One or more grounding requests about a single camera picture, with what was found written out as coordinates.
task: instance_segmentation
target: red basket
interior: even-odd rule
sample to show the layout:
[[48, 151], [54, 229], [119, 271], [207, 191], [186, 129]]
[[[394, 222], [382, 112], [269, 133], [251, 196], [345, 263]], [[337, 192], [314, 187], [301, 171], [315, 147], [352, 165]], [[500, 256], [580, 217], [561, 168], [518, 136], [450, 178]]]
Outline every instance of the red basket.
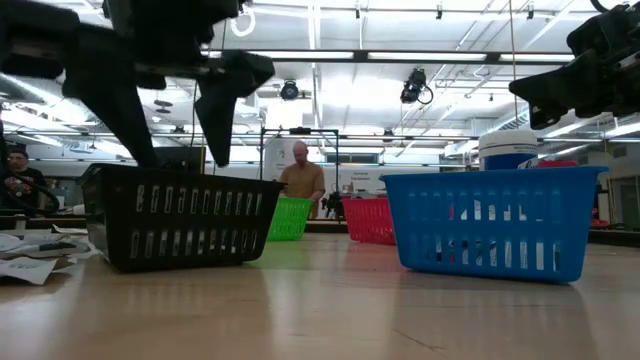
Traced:
[[395, 245], [389, 199], [342, 199], [351, 240]]

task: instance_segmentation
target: black basket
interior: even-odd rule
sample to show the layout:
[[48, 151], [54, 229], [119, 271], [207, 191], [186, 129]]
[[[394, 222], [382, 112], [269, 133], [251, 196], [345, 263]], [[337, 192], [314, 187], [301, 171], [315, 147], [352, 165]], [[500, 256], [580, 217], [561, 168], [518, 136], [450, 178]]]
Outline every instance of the black basket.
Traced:
[[106, 164], [82, 176], [89, 239], [123, 272], [258, 259], [283, 186]]

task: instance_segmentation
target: white container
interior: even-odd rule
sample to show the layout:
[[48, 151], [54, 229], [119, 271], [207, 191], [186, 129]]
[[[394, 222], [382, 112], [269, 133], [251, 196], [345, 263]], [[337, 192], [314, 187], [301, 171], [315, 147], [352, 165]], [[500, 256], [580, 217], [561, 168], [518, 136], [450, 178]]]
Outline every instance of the white container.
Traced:
[[480, 170], [517, 169], [538, 157], [538, 139], [531, 130], [502, 130], [479, 139]]

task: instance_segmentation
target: blue basket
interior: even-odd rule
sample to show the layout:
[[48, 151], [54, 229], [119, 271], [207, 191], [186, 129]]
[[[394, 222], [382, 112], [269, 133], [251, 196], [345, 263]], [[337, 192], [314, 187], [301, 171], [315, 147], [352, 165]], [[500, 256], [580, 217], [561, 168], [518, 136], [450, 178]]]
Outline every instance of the blue basket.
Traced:
[[578, 280], [604, 171], [385, 175], [400, 262], [442, 274]]

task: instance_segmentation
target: plastic basket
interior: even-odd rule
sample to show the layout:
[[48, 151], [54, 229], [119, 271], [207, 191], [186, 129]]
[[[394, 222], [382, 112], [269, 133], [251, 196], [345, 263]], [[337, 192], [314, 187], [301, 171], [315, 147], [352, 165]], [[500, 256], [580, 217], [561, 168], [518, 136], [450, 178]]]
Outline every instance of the plastic basket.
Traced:
[[273, 215], [268, 241], [300, 240], [313, 201], [281, 197]]
[[575, 281], [606, 170], [386, 175], [400, 262], [443, 274]]
[[395, 245], [389, 199], [342, 199], [351, 240]]
[[123, 272], [258, 259], [284, 187], [104, 164], [82, 184], [89, 239]]

